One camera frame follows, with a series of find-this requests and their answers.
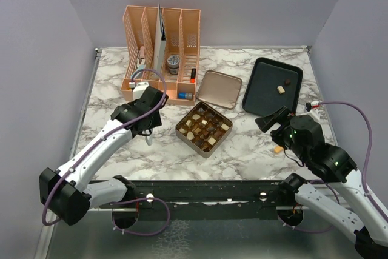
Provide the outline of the gold chocolate tin box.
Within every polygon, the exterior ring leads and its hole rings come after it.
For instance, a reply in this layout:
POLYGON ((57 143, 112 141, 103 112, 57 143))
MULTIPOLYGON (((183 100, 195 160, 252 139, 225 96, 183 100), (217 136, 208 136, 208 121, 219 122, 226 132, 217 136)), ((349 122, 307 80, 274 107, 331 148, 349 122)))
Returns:
POLYGON ((175 126, 183 142, 203 158, 209 158, 232 132, 233 123, 205 102, 195 105, 175 126))

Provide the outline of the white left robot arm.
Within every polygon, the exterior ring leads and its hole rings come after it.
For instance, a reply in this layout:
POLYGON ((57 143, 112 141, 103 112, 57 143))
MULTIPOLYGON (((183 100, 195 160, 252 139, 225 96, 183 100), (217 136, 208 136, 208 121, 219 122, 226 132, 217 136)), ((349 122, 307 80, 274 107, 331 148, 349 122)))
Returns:
POLYGON ((135 196, 135 185, 121 175, 105 182, 92 183, 95 173, 123 145, 136 136, 144 136, 148 144, 155 127, 161 125, 159 110, 168 100, 166 93, 138 84, 139 98, 118 106, 102 130, 76 156, 56 170, 46 168, 39 176, 40 200, 44 206, 42 223, 50 210, 58 220, 72 226, 87 211, 104 204, 127 207, 135 196))

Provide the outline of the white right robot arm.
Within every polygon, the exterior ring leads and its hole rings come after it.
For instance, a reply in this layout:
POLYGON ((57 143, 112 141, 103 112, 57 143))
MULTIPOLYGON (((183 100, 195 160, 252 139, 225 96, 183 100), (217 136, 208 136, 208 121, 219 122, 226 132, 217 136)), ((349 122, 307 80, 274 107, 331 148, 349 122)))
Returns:
POLYGON ((321 105, 322 101, 307 103, 306 112, 300 115, 283 106, 255 122, 262 132, 270 130, 273 142, 291 150, 303 166, 337 191, 350 209, 327 198, 296 173, 280 182, 279 200, 314 211, 340 230, 363 258, 387 258, 387 208, 368 187, 367 169, 359 169, 345 150, 325 141, 318 116, 321 105), (271 130, 275 124, 279 127, 271 130))

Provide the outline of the rose gold tin lid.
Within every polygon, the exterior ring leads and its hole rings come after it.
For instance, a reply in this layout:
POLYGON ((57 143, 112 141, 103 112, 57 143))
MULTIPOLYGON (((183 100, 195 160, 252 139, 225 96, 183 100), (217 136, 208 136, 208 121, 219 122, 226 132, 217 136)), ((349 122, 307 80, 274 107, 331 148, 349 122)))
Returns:
POLYGON ((204 74, 196 98, 225 109, 234 109, 241 86, 241 78, 208 70, 204 74))

